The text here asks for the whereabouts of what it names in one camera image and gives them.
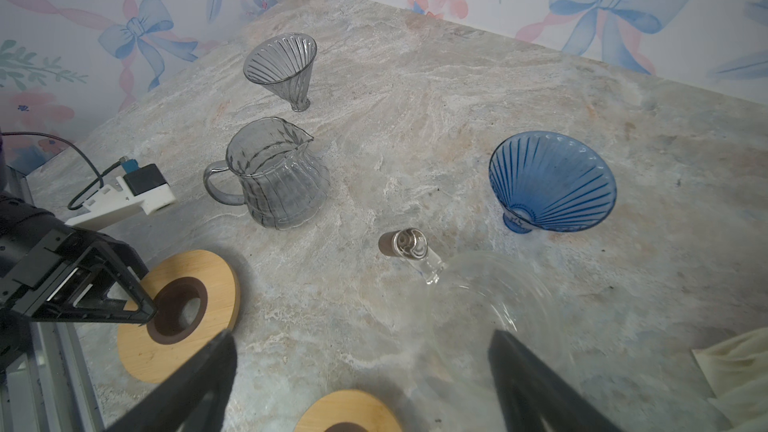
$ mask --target blue bow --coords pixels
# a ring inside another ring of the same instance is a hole
[[[138,17],[129,20],[125,26],[110,26],[99,36],[98,42],[107,52],[120,60],[128,57],[133,52],[134,44],[137,44],[139,51],[154,71],[154,79],[150,82],[148,89],[152,90],[160,84],[160,74],[165,71],[165,62],[158,50],[141,37],[173,28],[174,22],[170,19],[168,9],[160,0],[142,0]],[[197,47],[197,42],[175,42],[158,36],[152,36],[152,42],[180,59],[189,62],[197,59],[197,56],[191,53]]]
[[[744,15],[758,24],[768,25],[768,0],[748,2]],[[768,77],[768,50],[751,53],[711,70],[708,74],[715,79],[748,80]]]
[[[649,73],[627,50],[621,39],[617,16],[644,34],[656,34],[680,12],[688,0],[549,0],[556,15],[573,15],[589,10],[581,17],[563,47],[563,52],[580,56],[589,48],[598,27],[598,10],[610,12],[603,28],[603,62]]]

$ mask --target white cloth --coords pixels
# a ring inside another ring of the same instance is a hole
[[[715,392],[710,402],[734,426],[729,432],[767,432],[768,328],[693,352]]]

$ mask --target metal frame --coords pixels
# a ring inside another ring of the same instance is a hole
[[[33,204],[26,178],[6,168],[14,196]],[[104,422],[77,332],[32,322],[32,350],[0,372],[0,432],[102,432]]]

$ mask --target pink ribbon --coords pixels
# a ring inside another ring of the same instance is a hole
[[[567,24],[572,20],[580,18],[582,14],[576,14],[572,16],[559,16],[549,13],[543,19],[542,22],[526,25],[514,35],[515,39],[524,40],[525,42],[535,41],[544,31],[546,26]],[[601,10],[598,12],[598,37],[602,39],[603,24],[605,24],[606,12]],[[651,74],[656,73],[656,68],[650,60],[640,53],[640,41],[643,37],[643,33],[627,24],[624,20],[619,20],[619,32],[621,33],[624,44],[629,52],[635,58],[635,60],[642,65]]]
[[[101,16],[99,14],[93,14],[92,12],[87,12],[86,10],[80,10],[80,9],[59,9],[47,0],[7,0],[11,4],[14,4],[18,7],[21,7],[25,10],[30,10],[31,12],[37,12],[38,14],[59,14],[62,17],[64,17],[67,20],[70,20],[71,22],[78,24],[83,27],[87,27],[89,29],[94,30],[105,30],[108,27],[115,24],[112,20],[108,19],[107,17]],[[124,0],[123,1],[123,16],[126,20],[130,20],[133,17],[136,17],[139,15],[139,8],[136,4],[136,0]],[[158,32],[155,35],[162,37],[164,39],[173,40],[177,42],[193,42],[196,41],[196,39],[192,37],[185,37],[181,38],[178,37],[173,32],[166,30],[164,32]],[[197,49],[202,49],[205,52],[209,52],[211,49],[216,47],[218,45],[218,42],[215,40],[209,40],[204,44],[198,44]],[[136,102],[136,98],[133,96],[133,88],[134,88],[134,74],[130,71],[130,66],[134,62],[135,58],[135,51],[131,53],[128,57],[122,60],[123,63],[123,70],[120,72],[120,77],[118,78],[118,84],[120,85],[120,88],[123,92],[125,92],[125,99],[120,104],[120,109],[123,110],[126,107],[128,107],[133,102]]]

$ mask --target pitcher handle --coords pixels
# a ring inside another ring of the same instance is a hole
[[[203,172],[203,185],[214,200],[221,202],[226,206],[242,206],[245,204],[245,196],[243,194],[227,194],[214,187],[214,184],[210,183],[210,177],[213,174],[226,172],[229,169],[226,160],[219,160],[218,162],[210,164],[205,168],[205,172]]]

